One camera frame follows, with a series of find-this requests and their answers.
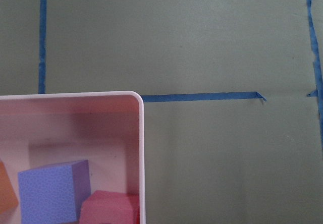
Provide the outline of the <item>red foam block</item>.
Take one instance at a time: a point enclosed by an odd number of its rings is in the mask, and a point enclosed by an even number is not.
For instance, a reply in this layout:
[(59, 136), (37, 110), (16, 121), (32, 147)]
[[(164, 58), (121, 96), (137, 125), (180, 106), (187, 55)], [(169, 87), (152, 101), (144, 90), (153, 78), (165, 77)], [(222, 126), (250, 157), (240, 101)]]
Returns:
[(79, 223), (140, 223), (139, 196), (95, 191), (82, 203)]

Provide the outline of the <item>purple foam block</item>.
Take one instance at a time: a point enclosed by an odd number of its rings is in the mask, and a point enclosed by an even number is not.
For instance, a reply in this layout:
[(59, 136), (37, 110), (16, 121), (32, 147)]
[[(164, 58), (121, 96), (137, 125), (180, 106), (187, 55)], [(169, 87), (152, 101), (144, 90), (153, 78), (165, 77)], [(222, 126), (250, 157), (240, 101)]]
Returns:
[(48, 164), (18, 173), (21, 223), (68, 223), (90, 196), (87, 160)]

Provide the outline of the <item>orange foam block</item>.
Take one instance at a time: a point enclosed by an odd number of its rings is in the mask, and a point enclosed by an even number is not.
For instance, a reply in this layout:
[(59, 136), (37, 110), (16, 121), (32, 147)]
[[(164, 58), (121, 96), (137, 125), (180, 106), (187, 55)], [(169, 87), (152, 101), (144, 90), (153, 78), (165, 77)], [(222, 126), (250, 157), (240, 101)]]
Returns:
[(1, 161), (1, 214), (17, 207), (18, 198), (8, 176), (6, 167)]

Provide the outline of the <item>pink plastic bin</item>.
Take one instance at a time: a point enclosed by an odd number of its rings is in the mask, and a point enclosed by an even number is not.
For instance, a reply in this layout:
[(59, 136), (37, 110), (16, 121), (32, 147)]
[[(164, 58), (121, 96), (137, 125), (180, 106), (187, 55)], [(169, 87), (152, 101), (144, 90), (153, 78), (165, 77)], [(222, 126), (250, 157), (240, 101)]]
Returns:
[(132, 91), (2, 96), (1, 161), (19, 204), (1, 223), (21, 223), (19, 172), (79, 160), (89, 163), (90, 196), (138, 195), (145, 223), (143, 108)]

